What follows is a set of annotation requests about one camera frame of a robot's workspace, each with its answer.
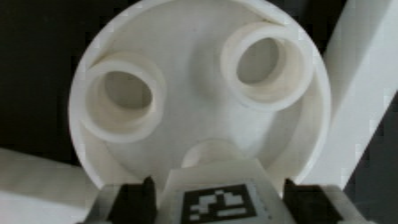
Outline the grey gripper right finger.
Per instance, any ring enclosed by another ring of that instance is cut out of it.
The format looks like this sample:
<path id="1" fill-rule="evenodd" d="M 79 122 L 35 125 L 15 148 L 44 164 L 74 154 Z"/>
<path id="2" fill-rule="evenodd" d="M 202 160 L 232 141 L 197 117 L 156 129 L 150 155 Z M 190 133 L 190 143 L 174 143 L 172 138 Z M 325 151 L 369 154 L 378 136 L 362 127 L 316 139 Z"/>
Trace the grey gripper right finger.
<path id="1" fill-rule="evenodd" d="M 282 202 L 296 224 L 373 224 L 335 185 L 300 185 L 285 179 Z"/>

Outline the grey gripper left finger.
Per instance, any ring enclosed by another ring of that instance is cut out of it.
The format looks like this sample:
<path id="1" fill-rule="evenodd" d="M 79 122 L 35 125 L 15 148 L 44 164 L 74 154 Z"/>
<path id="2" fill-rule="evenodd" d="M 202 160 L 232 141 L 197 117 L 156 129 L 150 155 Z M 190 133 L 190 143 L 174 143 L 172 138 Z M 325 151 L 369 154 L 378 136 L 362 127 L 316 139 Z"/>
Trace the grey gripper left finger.
<path id="1" fill-rule="evenodd" d="M 76 224 L 154 224 L 156 188 L 150 177 L 140 183 L 104 185 Z"/>

